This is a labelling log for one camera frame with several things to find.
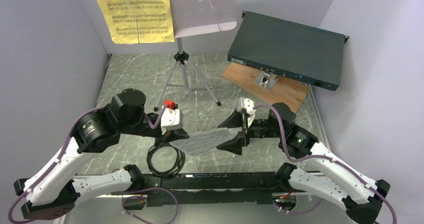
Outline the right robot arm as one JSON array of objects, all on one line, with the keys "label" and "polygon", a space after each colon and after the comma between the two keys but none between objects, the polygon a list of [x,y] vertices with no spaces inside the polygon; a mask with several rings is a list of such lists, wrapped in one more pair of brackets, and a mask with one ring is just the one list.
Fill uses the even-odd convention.
[{"label": "right robot arm", "polygon": [[296,114],[282,102],[268,106],[268,117],[256,119],[257,107],[243,99],[219,127],[235,130],[236,137],[218,146],[236,155],[251,138],[277,138],[287,157],[275,174],[276,187],[287,192],[300,190],[333,203],[358,224],[374,224],[383,205],[397,222],[394,208],[387,200],[390,184],[374,180],[345,163],[315,135],[296,124]]}]

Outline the yellow sheet music book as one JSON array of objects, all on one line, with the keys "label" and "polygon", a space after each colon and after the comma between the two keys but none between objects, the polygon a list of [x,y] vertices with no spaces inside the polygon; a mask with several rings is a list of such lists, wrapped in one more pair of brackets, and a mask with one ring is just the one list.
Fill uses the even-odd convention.
[{"label": "yellow sheet music book", "polygon": [[133,45],[175,40],[170,0],[96,0],[111,40]]}]

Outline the white sheet music page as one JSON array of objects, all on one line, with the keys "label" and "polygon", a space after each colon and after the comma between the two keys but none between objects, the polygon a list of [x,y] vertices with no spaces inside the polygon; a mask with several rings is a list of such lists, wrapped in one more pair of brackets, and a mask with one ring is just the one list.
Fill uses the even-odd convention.
[{"label": "white sheet music page", "polygon": [[198,157],[218,150],[218,146],[236,140],[241,128],[217,128],[188,134],[187,139],[170,141],[169,144],[184,154]]}]

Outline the white perforated music stand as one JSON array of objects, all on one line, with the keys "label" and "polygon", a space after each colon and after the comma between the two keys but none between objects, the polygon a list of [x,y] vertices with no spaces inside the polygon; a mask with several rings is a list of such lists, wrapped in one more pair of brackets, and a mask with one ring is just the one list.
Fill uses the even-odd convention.
[{"label": "white perforated music stand", "polygon": [[170,7],[177,52],[154,111],[161,107],[167,88],[173,86],[170,80],[177,67],[182,75],[182,84],[177,85],[178,88],[207,90],[217,106],[220,106],[221,102],[184,50],[182,39],[233,30],[237,25],[236,0],[170,0]]}]

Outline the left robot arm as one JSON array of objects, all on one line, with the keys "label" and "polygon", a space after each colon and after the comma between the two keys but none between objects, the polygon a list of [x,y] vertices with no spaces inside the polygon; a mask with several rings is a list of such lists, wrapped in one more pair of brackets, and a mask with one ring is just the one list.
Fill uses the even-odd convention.
[{"label": "left robot arm", "polygon": [[121,135],[154,138],[156,145],[187,139],[183,115],[177,107],[164,106],[160,113],[146,113],[146,95],[128,88],[114,95],[103,107],[89,110],[73,123],[65,143],[47,164],[31,178],[14,183],[21,206],[22,222],[50,221],[69,213],[86,200],[106,193],[137,194],[145,186],[134,164],[111,174],[77,179],[86,163],[116,145]]}]

